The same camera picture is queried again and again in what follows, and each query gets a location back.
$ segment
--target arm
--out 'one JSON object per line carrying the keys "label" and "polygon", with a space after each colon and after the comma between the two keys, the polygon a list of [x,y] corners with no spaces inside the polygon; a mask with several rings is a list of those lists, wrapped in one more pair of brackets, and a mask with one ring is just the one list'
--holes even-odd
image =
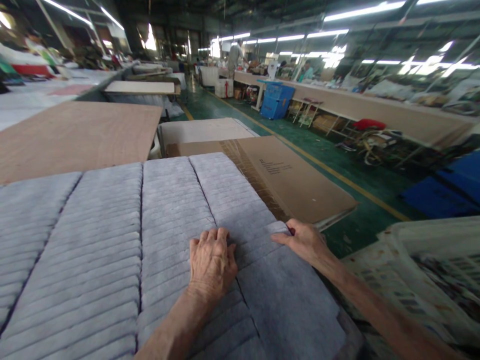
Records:
{"label": "arm", "polygon": [[364,282],[350,273],[328,249],[325,237],[310,224],[291,219],[293,236],[274,234],[274,242],[287,245],[327,277],[355,305],[372,326],[403,359],[462,359],[422,325],[387,304]]}
{"label": "arm", "polygon": [[213,309],[237,276],[235,245],[224,228],[190,241],[190,283],[168,316],[135,355],[140,359],[184,359]]}

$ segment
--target green floor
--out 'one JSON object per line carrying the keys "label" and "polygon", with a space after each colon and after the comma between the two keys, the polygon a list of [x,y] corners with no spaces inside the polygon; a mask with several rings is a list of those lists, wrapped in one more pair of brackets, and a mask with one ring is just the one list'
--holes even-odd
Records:
{"label": "green floor", "polygon": [[[183,92],[181,98],[194,120],[235,118],[242,121],[260,136],[271,135],[249,119],[251,117],[408,218],[412,220],[425,219],[422,214],[401,201],[397,196],[411,187],[414,182],[384,167],[371,167],[363,164],[356,158],[355,154],[335,147],[336,141],[330,136],[327,138],[324,134],[317,133],[314,130],[305,127],[300,128],[298,124],[294,125],[286,119],[268,120],[260,116],[257,111],[251,109],[250,105],[243,101],[226,100],[228,104],[233,106],[232,108],[212,92],[201,88],[193,81],[188,83],[188,90]],[[172,120],[187,121],[188,117],[184,114]],[[331,175],[301,153],[299,155],[332,182],[350,193],[360,203],[354,213],[324,232],[329,248],[339,258],[375,242],[378,232],[384,230],[390,224],[400,221],[390,212]]]}

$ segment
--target hand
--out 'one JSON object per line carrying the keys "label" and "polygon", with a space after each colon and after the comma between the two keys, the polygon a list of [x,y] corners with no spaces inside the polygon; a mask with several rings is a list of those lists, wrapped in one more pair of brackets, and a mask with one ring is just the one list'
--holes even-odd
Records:
{"label": "hand", "polygon": [[327,247],[325,236],[312,224],[296,219],[288,220],[286,225],[292,236],[276,233],[272,234],[272,241],[287,245],[295,254],[329,277],[335,271],[332,268],[338,260]]}
{"label": "hand", "polygon": [[229,232],[221,227],[204,231],[190,240],[190,284],[188,288],[208,302],[219,301],[238,273],[235,244],[227,247]]}

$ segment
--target yellow floor line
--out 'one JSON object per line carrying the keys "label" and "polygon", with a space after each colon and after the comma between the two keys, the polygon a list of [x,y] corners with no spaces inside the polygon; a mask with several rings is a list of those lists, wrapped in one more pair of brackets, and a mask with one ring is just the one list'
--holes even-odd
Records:
{"label": "yellow floor line", "polygon": [[379,207],[381,207],[382,209],[384,209],[385,211],[389,212],[390,214],[392,214],[394,217],[396,217],[397,219],[401,220],[401,221],[411,221],[411,219],[405,215],[403,215],[401,212],[399,212],[398,210],[395,210],[393,207],[391,207],[390,205],[386,204],[385,202],[383,202],[382,200],[380,200],[378,197],[376,197],[375,195],[371,194],[370,192],[368,192],[367,190],[365,190],[363,187],[357,185],[356,183],[354,183],[353,181],[351,181],[350,179],[346,178],[345,176],[343,176],[342,174],[338,173],[337,171],[333,170],[331,167],[327,166],[326,164],[324,164],[323,162],[319,161],[318,159],[316,159],[315,157],[313,157],[312,155],[310,155],[308,152],[304,151],[303,149],[299,148],[298,146],[296,146],[295,144],[293,144],[292,142],[288,141],[286,138],[284,138],[283,136],[277,134],[275,131],[269,129],[268,127],[266,127],[265,125],[263,125],[262,123],[258,122],[257,120],[255,120],[253,117],[251,116],[248,116],[246,113],[244,113],[243,111],[237,109],[235,106],[229,104],[228,102],[226,102],[225,100],[223,100],[222,98],[216,96],[214,93],[210,92],[210,91],[207,91],[207,93],[209,93],[210,95],[212,95],[213,97],[217,98],[218,100],[222,101],[224,104],[228,105],[229,107],[231,107],[232,109],[235,109],[237,110],[239,113],[241,113],[243,116],[245,116],[247,119],[249,119],[250,121],[252,121],[253,123],[255,123],[256,125],[258,125],[259,127],[261,127],[262,129],[264,129],[265,131],[269,132],[270,134],[276,136],[280,141],[282,141],[283,143],[285,143],[286,145],[288,145],[289,147],[291,147],[292,149],[296,150],[297,152],[299,152],[300,154],[302,154],[304,157],[306,157],[307,159],[309,159],[311,162],[317,164],[319,167],[321,167],[322,169],[324,169],[325,171],[329,172],[330,174],[332,174],[334,177],[336,177],[337,179],[339,179],[340,181],[344,182],[345,184],[347,184],[349,187],[351,187],[352,189],[355,189],[357,192],[359,192],[360,194],[362,194],[364,197],[366,197],[367,199],[369,199],[370,201],[372,201],[373,203],[377,204]]}
{"label": "yellow floor line", "polygon": [[194,120],[194,117],[192,116],[192,114],[190,113],[190,111],[187,109],[187,107],[184,105],[184,103],[178,99],[177,100],[178,104],[180,105],[181,109],[183,110],[183,112],[185,113],[186,117],[188,118],[188,120]]}

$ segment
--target stack of felt pads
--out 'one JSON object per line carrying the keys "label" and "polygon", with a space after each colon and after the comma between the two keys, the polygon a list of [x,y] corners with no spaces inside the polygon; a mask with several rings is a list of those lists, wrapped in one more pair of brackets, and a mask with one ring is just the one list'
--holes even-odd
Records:
{"label": "stack of felt pads", "polygon": [[239,273],[194,359],[332,359],[339,308],[222,153],[0,188],[2,359],[130,359],[190,280],[189,240],[230,231]]}

